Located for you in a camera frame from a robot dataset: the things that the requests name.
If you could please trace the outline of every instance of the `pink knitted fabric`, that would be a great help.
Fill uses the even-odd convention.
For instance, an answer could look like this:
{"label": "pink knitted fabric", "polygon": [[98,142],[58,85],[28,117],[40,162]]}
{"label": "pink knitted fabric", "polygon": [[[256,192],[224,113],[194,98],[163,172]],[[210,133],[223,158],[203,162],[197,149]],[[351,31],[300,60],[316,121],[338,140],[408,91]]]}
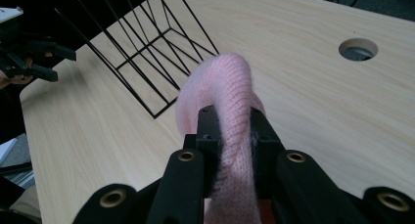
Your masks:
{"label": "pink knitted fabric", "polygon": [[195,134],[199,110],[214,105],[223,149],[205,214],[205,223],[260,223],[251,155],[251,107],[264,112],[253,91],[251,70],[239,55],[224,54],[202,63],[177,99],[180,133]]}

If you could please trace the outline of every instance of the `wire rack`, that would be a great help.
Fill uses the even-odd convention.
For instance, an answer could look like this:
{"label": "wire rack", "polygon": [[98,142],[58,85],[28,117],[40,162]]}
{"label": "wire rack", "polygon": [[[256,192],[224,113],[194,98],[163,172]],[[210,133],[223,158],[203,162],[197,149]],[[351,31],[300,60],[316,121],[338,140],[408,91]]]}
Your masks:
{"label": "wire rack", "polygon": [[[185,0],[174,1],[179,11],[166,0],[74,1],[83,19],[69,18],[57,8],[56,12],[153,118],[176,101],[192,69],[219,54]],[[119,5],[127,7],[127,13]],[[103,14],[115,23],[105,26],[99,21]],[[102,32],[90,40],[83,29],[91,25]],[[190,37],[185,25],[197,35]]]}

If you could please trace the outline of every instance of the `pink towel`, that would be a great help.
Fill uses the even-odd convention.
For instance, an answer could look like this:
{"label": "pink towel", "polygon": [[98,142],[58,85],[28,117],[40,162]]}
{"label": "pink towel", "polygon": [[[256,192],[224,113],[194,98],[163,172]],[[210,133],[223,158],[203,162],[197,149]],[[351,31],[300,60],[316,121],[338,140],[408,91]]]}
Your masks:
{"label": "pink towel", "polygon": [[214,105],[223,149],[205,223],[260,223],[251,156],[251,107],[263,105],[253,91],[251,70],[239,55],[224,54],[202,63],[177,99],[180,133],[195,134],[198,113]]}

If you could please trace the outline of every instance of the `wood grain surface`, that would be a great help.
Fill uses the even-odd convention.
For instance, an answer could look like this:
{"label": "wood grain surface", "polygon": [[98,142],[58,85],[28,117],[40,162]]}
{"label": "wood grain surface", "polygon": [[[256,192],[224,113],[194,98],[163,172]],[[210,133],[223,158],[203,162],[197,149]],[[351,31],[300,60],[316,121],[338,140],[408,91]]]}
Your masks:
{"label": "wood grain surface", "polygon": [[[166,2],[189,36],[208,46],[181,1]],[[415,198],[414,22],[320,0],[187,2],[221,53],[248,60],[254,91],[287,149],[310,154],[356,196],[388,186]],[[351,38],[371,40],[378,54],[364,62],[343,58],[339,46]],[[183,143],[174,106],[152,119],[88,47],[77,56],[55,67],[59,82],[37,80],[21,96],[44,223],[70,223],[111,183],[140,190],[161,177]],[[182,85],[186,77],[177,79]]]}

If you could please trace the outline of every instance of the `light wood tabletop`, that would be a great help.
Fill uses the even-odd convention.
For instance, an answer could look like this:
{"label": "light wood tabletop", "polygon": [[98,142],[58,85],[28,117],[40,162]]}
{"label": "light wood tabletop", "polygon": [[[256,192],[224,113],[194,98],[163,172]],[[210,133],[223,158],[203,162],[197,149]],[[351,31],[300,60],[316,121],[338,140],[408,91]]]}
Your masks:
{"label": "light wood tabletop", "polygon": [[[180,0],[165,1],[184,18]],[[415,198],[414,22],[321,0],[187,2],[221,53],[250,63],[254,91],[287,149],[310,154],[358,197],[387,186]],[[208,46],[193,21],[181,22]],[[339,52],[345,41],[377,54],[347,60]],[[108,46],[103,35],[93,42]],[[110,49],[106,55],[118,59]],[[54,68],[59,82],[36,80],[21,95],[44,223],[70,223],[106,185],[142,189],[183,143],[175,105],[153,119],[87,46],[77,57]],[[130,81],[158,108],[139,79]],[[169,100],[177,96],[160,87]]]}

